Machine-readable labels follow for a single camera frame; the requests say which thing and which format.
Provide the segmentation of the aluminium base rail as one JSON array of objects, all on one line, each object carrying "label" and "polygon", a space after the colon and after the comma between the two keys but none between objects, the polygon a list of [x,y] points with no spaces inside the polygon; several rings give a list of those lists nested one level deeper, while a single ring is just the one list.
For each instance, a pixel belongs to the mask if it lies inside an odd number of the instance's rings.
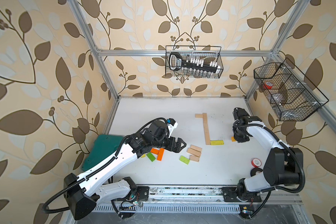
[{"label": "aluminium base rail", "polygon": [[234,186],[222,185],[148,185],[139,186],[136,206],[122,199],[115,201],[125,213],[193,213],[239,214],[254,211],[265,200],[266,194],[258,193],[242,202],[233,194]]}]

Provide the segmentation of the black tape roll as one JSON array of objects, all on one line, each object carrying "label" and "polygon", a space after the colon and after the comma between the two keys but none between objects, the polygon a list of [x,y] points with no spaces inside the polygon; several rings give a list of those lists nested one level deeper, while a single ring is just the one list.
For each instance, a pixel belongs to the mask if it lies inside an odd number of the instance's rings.
[{"label": "black tape roll", "polygon": [[263,169],[261,168],[253,168],[250,172],[250,176],[253,177],[259,173],[262,173],[263,172]]}]

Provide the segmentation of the black socket tool set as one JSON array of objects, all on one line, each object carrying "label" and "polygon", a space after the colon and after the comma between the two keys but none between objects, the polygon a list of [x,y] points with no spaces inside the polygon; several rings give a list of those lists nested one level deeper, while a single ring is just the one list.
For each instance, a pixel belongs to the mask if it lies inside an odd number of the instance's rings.
[{"label": "black socket tool set", "polygon": [[165,67],[171,71],[220,74],[224,71],[221,56],[210,52],[171,51],[166,53]]}]

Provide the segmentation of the light green small block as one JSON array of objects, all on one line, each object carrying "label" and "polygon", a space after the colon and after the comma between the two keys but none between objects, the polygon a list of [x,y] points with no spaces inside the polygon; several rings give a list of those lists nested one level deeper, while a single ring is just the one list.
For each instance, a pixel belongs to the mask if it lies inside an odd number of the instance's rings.
[{"label": "light green small block", "polygon": [[188,159],[188,158],[186,158],[186,157],[184,157],[184,156],[180,156],[180,158],[179,158],[179,161],[181,161],[181,162],[183,162],[184,164],[189,164],[189,162],[190,162],[190,159]]}]

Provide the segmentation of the wood small block lowest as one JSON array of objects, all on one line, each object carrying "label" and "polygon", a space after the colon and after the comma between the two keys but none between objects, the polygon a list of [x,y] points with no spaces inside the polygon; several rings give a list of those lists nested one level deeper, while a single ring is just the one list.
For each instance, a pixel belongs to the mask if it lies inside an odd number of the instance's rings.
[{"label": "wood small block lowest", "polygon": [[195,156],[195,155],[190,155],[190,156],[189,156],[189,160],[190,160],[190,161],[194,161],[194,162],[199,162],[200,157]]}]

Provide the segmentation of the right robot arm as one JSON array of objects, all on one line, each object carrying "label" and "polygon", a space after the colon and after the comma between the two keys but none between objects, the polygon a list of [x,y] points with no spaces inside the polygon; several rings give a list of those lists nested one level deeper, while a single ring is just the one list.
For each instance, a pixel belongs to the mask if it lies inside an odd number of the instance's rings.
[{"label": "right robot arm", "polygon": [[253,219],[267,203],[273,191],[299,193],[306,183],[303,169],[303,152],[284,143],[272,130],[267,128],[257,116],[249,115],[240,107],[233,110],[233,138],[238,143],[245,143],[251,137],[266,150],[265,162],[253,158],[251,176],[242,178],[234,187],[223,187],[225,202],[249,203],[247,208],[240,206],[243,219]]}]

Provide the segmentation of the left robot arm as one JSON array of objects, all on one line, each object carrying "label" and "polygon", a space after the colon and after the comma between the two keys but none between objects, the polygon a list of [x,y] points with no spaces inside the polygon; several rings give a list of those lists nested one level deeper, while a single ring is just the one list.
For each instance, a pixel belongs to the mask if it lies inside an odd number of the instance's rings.
[{"label": "left robot arm", "polygon": [[152,148],[180,153],[187,144],[181,138],[171,136],[177,126],[173,118],[156,118],[137,132],[125,136],[115,153],[96,166],[79,175],[67,175],[64,189],[43,204],[42,212],[53,214],[71,211],[74,219],[80,220],[89,215],[98,203],[125,198],[135,192],[137,186],[130,177],[117,183],[105,182],[123,167],[149,153]]}]

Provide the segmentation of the red tape roll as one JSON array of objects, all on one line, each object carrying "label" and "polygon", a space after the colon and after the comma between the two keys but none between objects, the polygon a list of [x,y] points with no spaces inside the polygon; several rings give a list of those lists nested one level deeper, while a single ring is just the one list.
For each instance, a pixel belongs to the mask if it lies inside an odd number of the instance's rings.
[{"label": "red tape roll", "polygon": [[261,162],[261,160],[258,159],[258,158],[253,158],[253,159],[251,160],[251,164],[252,164],[252,166],[255,167],[255,168],[259,168],[259,167],[262,166],[262,162]]}]

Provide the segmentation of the dark green block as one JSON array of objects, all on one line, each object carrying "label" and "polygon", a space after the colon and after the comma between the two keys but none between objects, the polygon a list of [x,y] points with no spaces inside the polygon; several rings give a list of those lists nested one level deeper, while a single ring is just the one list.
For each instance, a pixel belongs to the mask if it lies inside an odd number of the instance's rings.
[{"label": "dark green block", "polygon": [[151,162],[153,162],[153,161],[156,160],[156,157],[155,157],[152,153],[150,153],[150,152],[147,153],[146,156],[147,156],[147,158],[148,158]]}]

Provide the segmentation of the red cup in basket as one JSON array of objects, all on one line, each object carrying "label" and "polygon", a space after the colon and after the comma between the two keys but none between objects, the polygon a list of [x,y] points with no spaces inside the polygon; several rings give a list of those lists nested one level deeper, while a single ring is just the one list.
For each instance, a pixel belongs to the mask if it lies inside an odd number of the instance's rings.
[{"label": "red cup in basket", "polygon": [[274,86],[274,84],[271,83],[271,82],[264,82],[264,83],[263,83],[263,89],[264,89],[264,90],[270,90],[270,89],[273,88],[273,86]]}]

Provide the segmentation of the orange long block flat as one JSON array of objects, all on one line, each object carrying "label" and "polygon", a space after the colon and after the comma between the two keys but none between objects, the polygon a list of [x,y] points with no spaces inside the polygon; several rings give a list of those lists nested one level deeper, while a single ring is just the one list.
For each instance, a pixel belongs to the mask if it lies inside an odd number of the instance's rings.
[{"label": "orange long block flat", "polygon": [[152,148],[152,150],[150,151],[152,154],[155,154],[155,155],[159,155],[160,154],[160,150],[159,149],[156,149],[156,148]]}]

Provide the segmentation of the yellow-green long block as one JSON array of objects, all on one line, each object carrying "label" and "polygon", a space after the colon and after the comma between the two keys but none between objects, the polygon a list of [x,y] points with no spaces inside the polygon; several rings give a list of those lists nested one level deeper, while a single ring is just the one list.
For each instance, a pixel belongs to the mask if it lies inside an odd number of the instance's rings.
[{"label": "yellow-green long block", "polygon": [[212,146],[224,145],[224,141],[223,141],[223,140],[215,140],[215,141],[211,141],[211,145],[212,145]]}]

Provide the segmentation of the wood long block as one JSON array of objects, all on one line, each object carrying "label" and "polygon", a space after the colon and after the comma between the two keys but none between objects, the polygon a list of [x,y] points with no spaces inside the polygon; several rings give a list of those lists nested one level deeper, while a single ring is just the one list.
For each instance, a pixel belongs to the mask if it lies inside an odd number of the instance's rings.
[{"label": "wood long block", "polygon": [[197,151],[197,150],[194,150],[192,148],[188,148],[187,149],[187,152],[191,155],[194,155],[196,157],[200,157],[201,156],[201,152],[200,151]]},{"label": "wood long block", "polygon": [[203,117],[203,123],[204,123],[205,125],[207,125],[207,124],[208,124],[207,113],[202,113],[202,117]]},{"label": "wood long block", "polygon": [[204,134],[206,134],[207,136],[209,136],[208,123],[206,123],[206,122],[203,123],[203,129],[204,129]]}]

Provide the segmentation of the wood long block vertical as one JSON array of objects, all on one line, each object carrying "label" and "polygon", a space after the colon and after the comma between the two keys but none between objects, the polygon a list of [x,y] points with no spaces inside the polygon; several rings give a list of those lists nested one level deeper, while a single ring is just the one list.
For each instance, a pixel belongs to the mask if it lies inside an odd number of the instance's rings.
[{"label": "wood long block vertical", "polygon": [[205,137],[205,144],[206,145],[210,145],[211,144],[211,140],[210,140],[209,133],[204,133],[204,137]]}]

